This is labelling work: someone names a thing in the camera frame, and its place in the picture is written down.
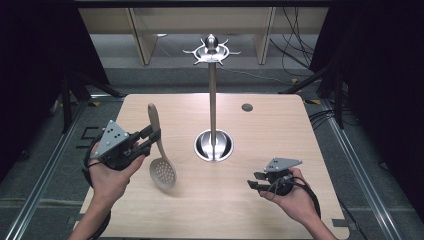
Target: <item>round steel base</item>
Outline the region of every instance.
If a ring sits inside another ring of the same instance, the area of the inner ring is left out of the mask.
[[[199,134],[194,141],[194,151],[197,156],[208,162],[220,162],[227,159],[234,149],[233,139],[226,132],[216,130],[215,151],[211,143],[211,131]]]

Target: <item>metal frame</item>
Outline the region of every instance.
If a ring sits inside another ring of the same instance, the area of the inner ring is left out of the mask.
[[[73,123],[70,125],[68,130],[65,133],[63,133],[62,136],[60,137],[59,142],[56,145],[56,148],[54,149],[52,155],[50,156],[49,161],[44,167],[43,172],[38,178],[37,183],[35,184],[28,198],[26,199],[18,216],[16,217],[11,227],[9,228],[9,232],[7,234],[6,239],[21,239],[22,238],[32,216],[34,215],[34,212],[44,193],[44,190],[49,184],[50,179],[52,178],[54,171],[56,170],[56,167],[60,162],[62,154],[65,151],[65,148],[72,134],[74,133],[75,126],[86,107],[87,107],[87,102],[80,102],[78,104],[78,107],[74,113]]]
[[[325,110],[331,110],[331,105],[327,99],[322,99],[321,103]],[[356,155],[355,150],[350,144],[345,131],[338,127],[338,123],[335,119],[331,118],[329,122],[338,142],[340,143],[340,146],[343,149],[343,152],[346,154],[346,158],[359,182],[359,185],[361,186],[362,191],[364,192],[365,198],[370,204],[370,207],[380,224],[380,228],[386,236],[386,239],[402,239],[400,231],[396,227],[395,221],[378,195],[374,185],[368,177],[367,172],[362,166],[358,155]]]

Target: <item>hand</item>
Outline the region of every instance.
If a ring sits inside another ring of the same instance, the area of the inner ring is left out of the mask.
[[[92,153],[96,151],[97,147],[98,143],[94,145]],[[90,161],[89,165],[95,164],[89,168],[94,195],[84,217],[69,236],[69,240],[88,239],[99,229],[113,204],[124,195],[130,177],[141,167],[144,157],[141,155],[136,158],[122,171],[110,169],[99,163],[98,159]]]
[[[290,171],[294,177],[305,180],[302,172],[298,168],[291,168]],[[299,179],[295,178],[295,181],[299,184],[304,184]],[[274,193],[267,191],[261,191],[259,194],[261,197],[271,200],[280,206],[291,219],[302,224],[314,239],[336,239],[333,233],[321,221],[315,210],[311,197],[304,189],[294,186],[291,192],[286,196],[275,195]]]
[[[96,143],[92,152],[98,147]],[[104,164],[96,164],[89,168],[91,181],[93,184],[93,198],[101,199],[109,204],[114,204],[125,192],[130,177],[141,167],[144,161],[144,155],[136,158],[127,168],[122,171],[116,171],[108,168]],[[90,164],[99,162],[98,159],[92,159]]]
[[[298,168],[291,168],[290,171],[294,177],[304,179],[302,172]],[[295,178],[295,181],[299,184],[304,184],[299,179]],[[294,186],[292,191],[286,196],[274,195],[274,193],[267,191],[261,191],[260,195],[276,203],[291,219],[301,224],[304,224],[303,221],[311,217],[318,217],[311,197],[300,187]]]

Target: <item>wooden tabletop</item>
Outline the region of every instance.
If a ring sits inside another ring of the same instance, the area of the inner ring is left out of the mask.
[[[247,184],[273,157],[303,161],[298,167],[319,199],[324,223],[337,238],[349,236],[348,228],[332,225],[332,219],[344,216],[299,96],[217,94],[217,128],[234,140],[231,156],[217,163],[200,159],[194,151],[195,138],[210,128],[208,94],[129,95],[117,123],[130,133],[143,129],[150,124],[149,103],[159,112],[163,146],[176,168],[177,183],[169,191],[153,183],[149,165],[160,157],[154,145],[114,205],[104,237],[311,238]],[[251,112],[242,109],[245,103],[253,106]],[[90,189],[81,213],[92,194]]]

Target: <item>spatula handle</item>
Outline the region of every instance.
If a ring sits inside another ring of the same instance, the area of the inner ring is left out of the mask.
[[[149,119],[150,119],[150,125],[152,125],[153,131],[157,131],[160,129],[160,123],[159,123],[159,114],[158,110],[156,109],[156,106],[153,103],[149,103],[149,106],[147,107],[147,112],[149,113]],[[162,137],[156,142],[156,145],[159,148],[159,152],[162,155],[163,158],[166,158],[165,151],[163,150],[162,145]]]
[[[160,129],[158,110],[153,103],[149,103],[147,111],[149,113],[150,125],[152,125],[152,129],[155,132]]]

